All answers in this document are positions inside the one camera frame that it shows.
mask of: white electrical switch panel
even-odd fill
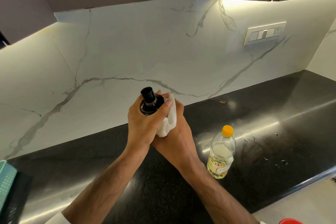
[[[261,43],[268,40],[278,39],[287,22],[280,22],[260,27],[248,28],[244,45]]]

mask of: black bottle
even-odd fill
[[[145,115],[153,114],[166,101],[161,95],[155,95],[151,87],[143,88],[141,90],[141,95],[144,100],[140,105],[140,110]]]

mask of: granite countertop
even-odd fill
[[[219,183],[250,212],[336,172],[336,82],[301,71],[185,107],[200,159],[234,128],[237,150]],[[115,160],[127,124],[9,162],[34,177],[21,223],[43,223]],[[179,172],[151,148],[104,223],[209,223]]]

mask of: yellow label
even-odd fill
[[[211,156],[209,156],[208,167],[215,174],[221,175],[227,172],[230,168],[230,165],[219,164],[218,162],[214,161]]]

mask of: cooking oil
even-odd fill
[[[212,139],[207,168],[216,179],[224,178],[233,162],[236,141],[232,135],[233,128],[225,125]]]

